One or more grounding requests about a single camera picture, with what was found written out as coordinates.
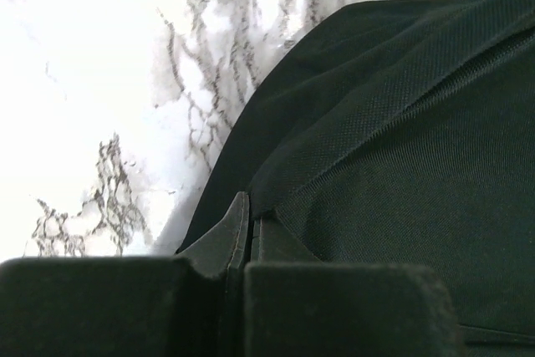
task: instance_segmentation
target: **black bag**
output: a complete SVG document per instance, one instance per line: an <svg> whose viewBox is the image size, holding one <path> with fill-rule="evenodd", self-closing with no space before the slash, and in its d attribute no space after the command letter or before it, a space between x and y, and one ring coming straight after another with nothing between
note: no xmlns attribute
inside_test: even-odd
<svg viewBox="0 0 535 357"><path fill-rule="evenodd" d="M434 269L469 355L535 355L535 0L327 18L247 104L181 250L240 191L322 261Z"/></svg>

